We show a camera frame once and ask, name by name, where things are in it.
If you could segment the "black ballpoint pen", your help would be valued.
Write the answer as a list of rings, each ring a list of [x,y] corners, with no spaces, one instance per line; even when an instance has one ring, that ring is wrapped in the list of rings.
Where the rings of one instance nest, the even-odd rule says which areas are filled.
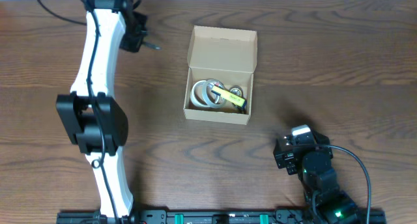
[[[157,46],[156,44],[152,44],[150,42],[142,42],[142,44],[150,49],[155,49],[155,50],[161,50],[160,46]]]

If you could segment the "yellow highlighter marker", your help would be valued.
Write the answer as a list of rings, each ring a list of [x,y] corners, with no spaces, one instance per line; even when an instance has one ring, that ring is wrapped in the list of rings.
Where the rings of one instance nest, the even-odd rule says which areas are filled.
[[[213,86],[211,92],[217,94],[218,96],[222,97],[227,101],[230,101],[232,104],[235,104],[238,107],[246,107],[247,101],[243,97],[233,94],[232,92],[224,90],[218,86]]]

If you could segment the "brown cardboard box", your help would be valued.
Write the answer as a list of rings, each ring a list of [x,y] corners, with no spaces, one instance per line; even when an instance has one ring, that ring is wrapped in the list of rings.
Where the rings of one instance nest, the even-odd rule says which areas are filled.
[[[183,110],[188,120],[205,120],[231,124],[246,125],[252,113],[253,75],[257,66],[257,32],[242,29],[195,26],[192,31],[188,49],[188,79]],[[190,92],[193,85],[201,80],[217,79],[229,91],[238,85],[243,90],[247,101],[246,114],[240,114],[226,100],[226,105],[219,109],[200,108],[193,105]],[[222,97],[211,92],[210,99],[220,104]],[[206,103],[202,95],[203,86],[195,90],[197,99]]]

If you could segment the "clear adhesive tape roll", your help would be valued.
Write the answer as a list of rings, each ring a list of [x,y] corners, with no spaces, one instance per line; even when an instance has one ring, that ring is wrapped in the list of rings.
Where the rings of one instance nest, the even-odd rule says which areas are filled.
[[[203,91],[202,91],[202,95],[203,95],[203,99],[204,99],[204,101],[206,102],[206,104],[209,106],[209,107],[211,107],[211,108],[214,108],[214,109],[219,109],[219,108],[222,108],[222,107],[224,107],[225,105],[226,105],[226,100],[222,100],[222,102],[220,103],[220,104],[217,104],[217,103],[215,103],[215,102],[213,102],[211,99],[210,99],[210,97],[209,97],[209,85],[212,85],[213,87],[216,85],[216,84],[219,84],[220,85],[220,88],[224,88],[224,84],[221,82],[221,81],[219,81],[219,80],[217,80],[217,79],[208,79],[208,80],[206,80],[205,82],[204,82],[204,84],[203,84]]]

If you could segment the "white masking tape roll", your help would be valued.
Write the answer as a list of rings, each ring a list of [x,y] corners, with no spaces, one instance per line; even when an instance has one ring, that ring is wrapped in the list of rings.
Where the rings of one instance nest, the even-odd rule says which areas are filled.
[[[192,89],[191,89],[191,92],[190,92],[190,100],[191,100],[191,102],[193,103],[193,105],[194,105],[194,106],[196,106],[196,107],[200,107],[200,108],[205,108],[205,109],[206,109],[206,108],[209,108],[210,106],[209,106],[209,105],[207,105],[206,103],[201,103],[201,102],[197,99],[197,96],[196,96],[196,93],[195,93],[196,88],[197,88],[198,86],[203,85],[205,82],[206,82],[205,80],[201,80],[201,81],[196,82],[196,83],[193,85],[193,87],[192,87]]]

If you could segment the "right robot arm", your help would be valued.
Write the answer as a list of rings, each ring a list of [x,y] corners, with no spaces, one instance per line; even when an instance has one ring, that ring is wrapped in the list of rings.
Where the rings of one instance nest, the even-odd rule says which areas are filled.
[[[288,137],[286,147],[276,141],[274,159],[301,181],[308,204],[302,214],[306,223],[366,223],[367,214],[338,184],[329,144],[326,136]]]

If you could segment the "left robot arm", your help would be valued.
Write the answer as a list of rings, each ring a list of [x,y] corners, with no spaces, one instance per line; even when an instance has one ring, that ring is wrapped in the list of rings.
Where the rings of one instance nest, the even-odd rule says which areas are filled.
[[[85,155],[100,195],[94,217],[64,214],[60,223],[129,223],[134,198],[128,188],[123,147],[128,119],[114,99],[120,49],[137,53],[147,35],[147,17],[136,0],[81,0],[87,11],[87,34],[81,64],[69,94],[60,94],[56,109],[72,144]]]

